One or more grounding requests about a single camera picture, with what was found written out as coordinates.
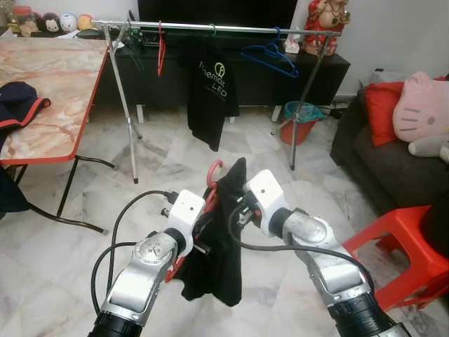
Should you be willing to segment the black garment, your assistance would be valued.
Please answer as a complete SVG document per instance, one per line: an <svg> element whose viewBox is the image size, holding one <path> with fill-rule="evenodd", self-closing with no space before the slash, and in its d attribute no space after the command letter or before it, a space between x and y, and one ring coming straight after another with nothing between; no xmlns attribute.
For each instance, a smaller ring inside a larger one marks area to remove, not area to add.
<svg viewBox="0 0 449 337"><path fill-rule="evenodd" d="M246 161L242 157L217 181L218 205L215 208L215 233L209 256L190 251L175 278L182 280L182 296L188 301L212 294L222 304L235 306L243 298L241 247L228 232L229 216L243 196L247 182Z"/></svg>

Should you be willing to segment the coral pink clothes hanger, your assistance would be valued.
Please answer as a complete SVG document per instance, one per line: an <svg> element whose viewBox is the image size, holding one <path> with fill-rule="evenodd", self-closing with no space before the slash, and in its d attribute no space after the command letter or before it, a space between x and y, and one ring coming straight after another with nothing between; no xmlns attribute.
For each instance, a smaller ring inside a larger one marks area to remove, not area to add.
<svg viewBox="0 0 449 337"><path fill-rule="evenodd" d="M222 160L218 159L213 161L206 173L206 193L204 198L206 204L204 209L200 213L199 219L195 222L192 234L194 235L194 250L199 250L202 254L208 254L208 245L200 243L200 234L204 230L204 227L211 222L215 215L215 208L218 205L218 186L214 181L215 171L224 168Z"/></svg>

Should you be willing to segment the navy shirt red trim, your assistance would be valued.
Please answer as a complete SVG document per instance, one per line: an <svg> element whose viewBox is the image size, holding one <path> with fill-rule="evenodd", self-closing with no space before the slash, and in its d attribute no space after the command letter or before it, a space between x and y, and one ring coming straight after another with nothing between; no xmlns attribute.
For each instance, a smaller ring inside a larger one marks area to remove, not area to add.
<svg viewBox="0 0 449 337"><path fill-rule="evenodd" d="M10 81L0 86L0 151L13 131L24 128L42 109L51 105L51 100L38 96L35 87L24 81ZM0 219L7 213L26 211L28 208L25 196L0 165Z"/></svg>

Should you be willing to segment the blue clothes hanger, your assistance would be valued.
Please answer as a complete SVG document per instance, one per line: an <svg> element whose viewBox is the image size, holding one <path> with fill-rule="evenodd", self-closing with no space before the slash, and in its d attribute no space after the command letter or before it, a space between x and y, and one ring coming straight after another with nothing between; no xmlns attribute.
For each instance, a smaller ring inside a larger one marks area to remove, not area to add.
<svg viewBox="0 0 449 337"><path fill-rule="evenodd" d="M276 36L265 45L250 45L241 49L241 55L253 62L265 65L287 77L298 78L300 72L288 56L279 48L281 29L274 27Z"/></svg>

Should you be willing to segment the teal plastic bin liner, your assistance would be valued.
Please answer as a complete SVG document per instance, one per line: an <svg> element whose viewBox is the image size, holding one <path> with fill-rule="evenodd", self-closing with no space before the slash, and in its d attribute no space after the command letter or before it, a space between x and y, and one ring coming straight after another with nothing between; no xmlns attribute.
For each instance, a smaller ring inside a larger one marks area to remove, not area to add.
<svg viewBox="0 0 449 337"><path fill-rule="evenodd" d="M297 123L308 123L321 121L327 117L323 110L311 103L300 104L298 100L291 100L283 106L283 118L286 121L296 121Z"/></svg>

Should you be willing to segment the dark brown fabric sofa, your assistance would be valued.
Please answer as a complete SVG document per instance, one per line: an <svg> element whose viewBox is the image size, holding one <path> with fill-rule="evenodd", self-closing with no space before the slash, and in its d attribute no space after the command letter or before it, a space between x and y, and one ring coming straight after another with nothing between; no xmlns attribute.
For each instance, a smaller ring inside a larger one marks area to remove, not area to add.
<svg viewBox="0 0 449 337"><path fill-rule="evenodd" d="M447 164L438 158L414 157L400 139L375 147L363 99L366 87L357 92L337 123L331 158L358 184L379 215L433 205L449 193Z"/></svg>

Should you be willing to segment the black TV cabinet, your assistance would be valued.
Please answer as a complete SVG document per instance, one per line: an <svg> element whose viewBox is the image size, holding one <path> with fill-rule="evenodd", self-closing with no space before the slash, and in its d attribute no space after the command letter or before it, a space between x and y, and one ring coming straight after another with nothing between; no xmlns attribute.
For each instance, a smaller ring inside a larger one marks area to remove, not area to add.
<svg viewBox="0 0 449 337"><path fill-rule="evenodd" d="M179 64L183 39L190 36L211 37L210 33L179 32L167 29L166 60L164 60L163 74L158 77L156 72L156 58L158 47L144 49L141 61L144 72L138 73L130 58L130 52L123 45L116 52L116 63L121 72L121 80L126 92L126 102L145 105L148 103L182 103L187 109L188 103L188 71ZM100 31L94 32L98 41L105 41ZM279 105L300 100L305 88L306 80L311 74L317 55L299 53L287 55L290 61L299 69L298 78L287 77L265 65L253 62L241 55L241 49L250 45L265 45L275 35L254 33L246 37L238 37L225 33L221 37L212 37L218 46L227 54L227 59L234 67L235 84L238 93L239 106L243 103L263 103ZM345 74L349 70L349 62L339 55L324 55L323 63L316 74L314 83L305 98L305 103L314 105L328 104L333 100ZM121 106L112 64L106 59L100 75L98 92L105 93L110 100L115 100Z"/></svg>

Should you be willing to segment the red plastic stool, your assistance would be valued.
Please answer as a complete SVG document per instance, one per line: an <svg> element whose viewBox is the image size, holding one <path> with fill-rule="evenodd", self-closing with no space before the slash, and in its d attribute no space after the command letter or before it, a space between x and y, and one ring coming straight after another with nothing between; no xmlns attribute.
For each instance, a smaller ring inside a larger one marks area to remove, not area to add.
<svg viewBox="0 0 449 337"><path fill-rule="evenodd" d="M395 209L343 244L354 254L375 241L385 253L398 249L410 260L407 270L376 290L375 297L384 311L408 305L422 309L449 292L449 260L427 243L422 231L424 215L430 209L430 206Z"/></svg>

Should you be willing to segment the red cushion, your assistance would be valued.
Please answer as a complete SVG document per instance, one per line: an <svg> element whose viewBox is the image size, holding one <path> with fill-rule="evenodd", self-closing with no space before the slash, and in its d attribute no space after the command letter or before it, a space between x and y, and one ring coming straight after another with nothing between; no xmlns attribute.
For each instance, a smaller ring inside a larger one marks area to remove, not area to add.
<svg viewBox="0 0 449 337"><path fill-rule="evenodd" d="M401 99L403 81L370 84L363 93L373 147L397 140L394 132L394 109Z"/></svg>

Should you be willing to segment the silver metal clothes rack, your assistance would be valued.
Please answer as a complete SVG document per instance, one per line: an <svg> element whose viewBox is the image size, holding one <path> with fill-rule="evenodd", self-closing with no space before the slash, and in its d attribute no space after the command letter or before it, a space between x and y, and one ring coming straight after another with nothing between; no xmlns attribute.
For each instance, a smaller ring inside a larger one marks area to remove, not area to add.
<svg viewBox="0 0 449 337"><path fill-rule="evenodd" d="M126 92L121 80L121 72L119 71L118 63L116 63L116 52L119 47L124 45L122 39L124 37L124 29L126 28L126 22L119 22L118 20L92 20L94 26L100 27L106 41L107 49L106 54L108 55L108 61L112 64L113 74L116 82L116 89L119 93L119 98L121 99L121 106L126 118L126 128L128 129L129 137L129 151L130 151L130 163L131 171L133 177L133 183L139 183L139 173L138 173L138 155L135 151L135 142L138 139L143 138L143 135L132 122L132 116L130 114L130 105L126 102ZM148 27L157 28L157 22L131 22L134 27ZM204 31L211 32L209 25L183 25L183 23L169 23L162 22L161 28L164 29L182 29L182 31ZM237 26L220 26L216 25L217 32L237 32L237 33L249 33L249 34L275 34L276 30L274 28L259 28L259 27L237 27ZM296 34L296 35L325 35L325 43L330 39L330 37L339 37L341 32L331 32L331 31L305 31L304 29L286 29L281 30L282 34ZM304 103L305 98L308 96L308 92L311 88L311 84L314 83L316 74L323 63L324 48L326 45L321 46L319 54L317 55L316 63L312 68L311 74L309 74L308 80L306 80L305 88L300 96L300 103Z"/></svg>

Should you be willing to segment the black laundry basket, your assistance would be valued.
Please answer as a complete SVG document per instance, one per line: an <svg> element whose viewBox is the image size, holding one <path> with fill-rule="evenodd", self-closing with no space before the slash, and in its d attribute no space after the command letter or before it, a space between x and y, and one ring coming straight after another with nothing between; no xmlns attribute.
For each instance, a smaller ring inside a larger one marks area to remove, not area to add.
<svg viewBox="0 0 449 337"><path fill-rule="evenodd" d="M430 206L421 221L424 240L434 251L448 259L449 256L449 193L440 196Z"/></svg>

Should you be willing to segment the grey Totoro plush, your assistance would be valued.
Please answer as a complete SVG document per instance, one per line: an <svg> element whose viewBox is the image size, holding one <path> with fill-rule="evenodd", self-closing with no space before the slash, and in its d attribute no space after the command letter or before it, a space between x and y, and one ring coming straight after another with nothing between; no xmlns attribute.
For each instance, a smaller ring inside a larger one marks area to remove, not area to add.
<svg viewBox="0 0 449 337"><path fill-rule="evenodd" d="M449 161L449 135L423 137L408 144L408 151L415 157L439 157Z"/></svg>

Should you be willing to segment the red laughing Buddha statue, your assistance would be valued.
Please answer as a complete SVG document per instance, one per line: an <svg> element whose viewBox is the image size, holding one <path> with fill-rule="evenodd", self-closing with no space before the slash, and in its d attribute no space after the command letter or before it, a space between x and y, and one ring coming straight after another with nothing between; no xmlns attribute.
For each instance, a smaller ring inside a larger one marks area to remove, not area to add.
<svg viewBox="0 0 449 337"><path fill-rule="evenodd" d="M304 30L343 32L350 22L347 3L349 0L311 0ZM321 46L326 45L324 55L330 57L336 51L337 37L330 37L325 43L326 39L325 35L305 35L302 38L302 51L318 55Z"/></svg>

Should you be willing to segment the black flat screen television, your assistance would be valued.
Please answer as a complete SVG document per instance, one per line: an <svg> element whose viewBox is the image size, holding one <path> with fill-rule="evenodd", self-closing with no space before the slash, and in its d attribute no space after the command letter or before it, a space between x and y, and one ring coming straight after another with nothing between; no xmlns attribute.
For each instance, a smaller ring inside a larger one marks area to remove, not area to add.
<svg viewBox="0 0 449 337"><path fill-rule="evenodd" d="M298 0L137 0L139 20L288 28Z"/></svg>

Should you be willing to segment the black white round plush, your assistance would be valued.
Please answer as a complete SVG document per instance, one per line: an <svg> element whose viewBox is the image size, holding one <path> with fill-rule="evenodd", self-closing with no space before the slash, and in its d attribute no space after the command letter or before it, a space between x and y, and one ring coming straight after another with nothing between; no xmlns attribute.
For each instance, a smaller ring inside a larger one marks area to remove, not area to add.
<svg viewBox="0 0 449 337"><path fill-rule="evenodd" d="M42 20L43 20L43 26L41 29L42 32L52 34L58 34L63 32L58 14L45 13L42 16Z"/></svg>

